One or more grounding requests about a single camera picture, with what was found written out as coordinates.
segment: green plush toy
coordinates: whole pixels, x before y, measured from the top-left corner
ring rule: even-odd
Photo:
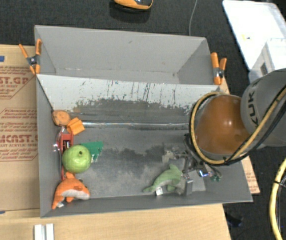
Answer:
[[[62,163],[68,172],[82,173],[91,166],[92,155],[83,145],[74,145],[64,151]]]
[[[154,192],[158,187],[167,186],[167,191],[184,192],[184,179],[182,172],[174,164],[169,165],[169,169],[162,172],[154,181],[153,185],[143,189],[143,192]]]

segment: cardboard sheet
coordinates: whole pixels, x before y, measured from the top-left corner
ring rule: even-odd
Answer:
[[[38,208],[35,76],[18,46],[0,56],[0,211]]]

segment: cast acrylic sheet label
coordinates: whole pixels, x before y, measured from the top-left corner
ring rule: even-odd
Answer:
[[[20,93],[29,88],[30,95]],[[25,161],[37,156],[35,77],[28,67],[0,66],[0,161]]]

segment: green toy dinosaur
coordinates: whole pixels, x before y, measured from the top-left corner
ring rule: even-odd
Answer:
[[[154,192],[156,188],[166,186],[167,191],[176,191],[179,194],[184,192],[185,181],[181,177],[182,172],[174,164],[169,165],[169,169],[162,172],[154,181],[153,185],[143,189],[143,192]]]

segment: gray box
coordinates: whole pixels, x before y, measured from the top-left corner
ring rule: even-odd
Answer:
[[[219,91],[203,37],[35,26],[42,40],[37,75],[41,217],[250,202],[241,163],[222,166],[220,182],[191,173],[192,194],[155,196],[142,190],[169,164],[165,148],[183,151],[193,104]],[[103,141],[98,160],[76,175],[91,192],[51,209],[60,183],[52,110],[66,110],[89,126],[74,144]]]

